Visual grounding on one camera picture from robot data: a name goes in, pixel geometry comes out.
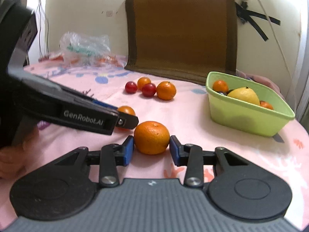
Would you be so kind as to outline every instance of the yellow pear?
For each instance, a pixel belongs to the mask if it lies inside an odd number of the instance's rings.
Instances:
[[[249,87],[241,87],[235,90],[232,90],[228,97],[246,101],[251,104],[260,105],[260,100],[254,90]]]

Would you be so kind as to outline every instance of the human hand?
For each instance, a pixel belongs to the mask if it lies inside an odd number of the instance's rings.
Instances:
[[[12,179],[21,171],[24,167],[26,154],[23,144],[25,142],[37,137],[39,130],[37,127],[27,135],[22,144],[17,146],[7,146],[0,148],[0,178]]]

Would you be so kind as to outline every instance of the clear plastic bag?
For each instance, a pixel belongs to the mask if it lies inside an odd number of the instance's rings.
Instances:
[[[60,51],[64,63],[70,66],[110,66],[114,60],[107,35],[67,32],[60,39]]]

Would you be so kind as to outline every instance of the green basket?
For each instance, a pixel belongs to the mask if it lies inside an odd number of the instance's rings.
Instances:
[[[230,90],[250,87],[260,100],[270,103],[273,110],[215,92],[212,90],[213,83],[219,79],[225,81]],[[295,118],[293,110],[274,90],[254,81],[213,71],[207,76],[206,91],[209,94],[211,119],[234,129],[271,137]]]

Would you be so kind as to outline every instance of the brown chair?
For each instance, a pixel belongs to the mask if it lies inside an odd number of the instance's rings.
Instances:
[[[204,85],[210,71],[235,73],[234,0],[126,0],[127,70]]]

